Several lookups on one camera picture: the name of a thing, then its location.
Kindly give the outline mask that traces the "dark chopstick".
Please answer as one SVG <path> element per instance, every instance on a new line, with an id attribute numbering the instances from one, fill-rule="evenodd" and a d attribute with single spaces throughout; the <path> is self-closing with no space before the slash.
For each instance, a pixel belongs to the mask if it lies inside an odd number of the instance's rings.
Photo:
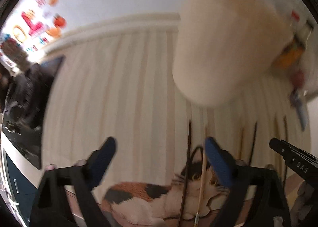
<path id="1" fill-rule="evenodd" d="M 283 118 L 283 123 L 284 123 L 284 128 L 285 128 L 285 143 L 284 144 L 285 144 L 285 148 L 286 148 L 286 145 L 288 143 L 288 124 L 287 124 L 287 116 L 286 115 Z M 285 165 L 284 172 L 283 172 L 283 182 L 282 182 L 284 189 L 285 189 L 285 185 L 286 185 L 286 179 L 287 179 L 287 166 Z"/>

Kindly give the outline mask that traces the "blue kitchen cabinet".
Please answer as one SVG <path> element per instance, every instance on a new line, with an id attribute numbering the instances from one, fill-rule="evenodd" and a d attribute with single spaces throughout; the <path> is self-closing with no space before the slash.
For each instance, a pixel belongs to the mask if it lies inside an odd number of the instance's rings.
<path id="1" fill-rule="evenodd" d="M 37 188 L 23 175 L 10 157 L 4 153 L 5 172 L 10 191 L 17 209 L 26 226 L 30 224 L 30 215 Z"/>

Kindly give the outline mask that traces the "blue smartphone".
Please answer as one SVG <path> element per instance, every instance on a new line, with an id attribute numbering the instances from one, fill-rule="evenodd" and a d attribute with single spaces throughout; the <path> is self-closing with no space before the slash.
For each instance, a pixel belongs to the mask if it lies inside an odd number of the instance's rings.
<path id="1" fill-rule="evenodd" d="M 308 119 L 306 108 L 304 106 L 304 103 L 301 100 L 300 94 L 297 89 L 293 89 L 293 91 L 289 95 L 289 101 L 291 103 L 291 106 L 295 108 L 297 112 L 297 116 L 301 125 L 301 130 L 305 131 L 308 125 L 309 119 Z"/>

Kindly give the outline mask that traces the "red tomato in bag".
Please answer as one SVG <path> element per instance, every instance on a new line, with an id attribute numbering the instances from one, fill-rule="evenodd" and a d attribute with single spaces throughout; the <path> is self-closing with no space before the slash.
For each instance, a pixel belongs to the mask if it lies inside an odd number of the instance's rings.
<path id="1" fill-rule="evenodd" d="M 305 82 L 304 72 L 301 70 L 296 71 L 290 76 L 290 80 L 294 88 L 301 89 Z"/>

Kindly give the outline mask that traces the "striped cat table mat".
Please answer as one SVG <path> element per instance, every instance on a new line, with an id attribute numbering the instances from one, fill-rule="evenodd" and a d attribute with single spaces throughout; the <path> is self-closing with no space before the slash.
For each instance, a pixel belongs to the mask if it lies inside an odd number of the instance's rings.
<path id="1" fill-rule="evenodd" d="M 121 181 L 169 184 L 186 163 L 188 127 L 191 147 L 205 136 L 237 157 L 240 130 L 245 127 L 242 159 L 248 162 L 254 124 L 258 122 L 252 165 L 273 164 L 284 171 L 282 158 L 269 148 L 273 137 L 314 153 L 317 144 L 317 103 L 305 105 L 309 124 L 301 130 L 291 107 L 292 86 L 285 78 L 265 74 L 225 104 L 207 108 L 186 100 L 175 87 L 171 66 L 177 33 L 174 29 L 116 32 L 44 48 L 47 58 L 66 59 L 51 90 L 44 119 L 43 165 L 70 166 L 87 158 L 105 139 L 117 139 L 117 153 L 102 184 Z"/>

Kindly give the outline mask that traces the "black gas stove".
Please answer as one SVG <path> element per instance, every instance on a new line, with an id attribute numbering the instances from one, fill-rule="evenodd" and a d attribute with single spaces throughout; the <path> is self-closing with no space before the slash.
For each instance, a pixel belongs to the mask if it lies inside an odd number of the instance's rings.
<path id="1" fill-rule="evenodd" d="M 43 120 L 55 77 L 65 60 L 60 55 L 34 63 L 13 77 L 4 103 L 2 131 L 19 153 L 42 168 Z"/>

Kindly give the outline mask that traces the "cream cylindrical utensil holder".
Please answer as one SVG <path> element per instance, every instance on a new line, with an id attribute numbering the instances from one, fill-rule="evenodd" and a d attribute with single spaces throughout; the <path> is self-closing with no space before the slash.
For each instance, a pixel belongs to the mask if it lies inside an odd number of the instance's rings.
<path id="1" fill-rule="evenodd" d="M 185 0 L 173 79 L 191 102 L 218 106 L 270 68 L 293 33 L 259 0 Z"/>

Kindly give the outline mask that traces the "colourful wall stickers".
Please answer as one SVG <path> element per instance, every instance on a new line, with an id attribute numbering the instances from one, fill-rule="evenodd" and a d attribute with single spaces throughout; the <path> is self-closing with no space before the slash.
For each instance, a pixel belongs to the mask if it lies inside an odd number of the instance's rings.
<path id="1" fill-rule="evenodd" d="M 1 29 L 1 63 L 21 70 L 67 26 L 59 0 L 20 0 Z"/>

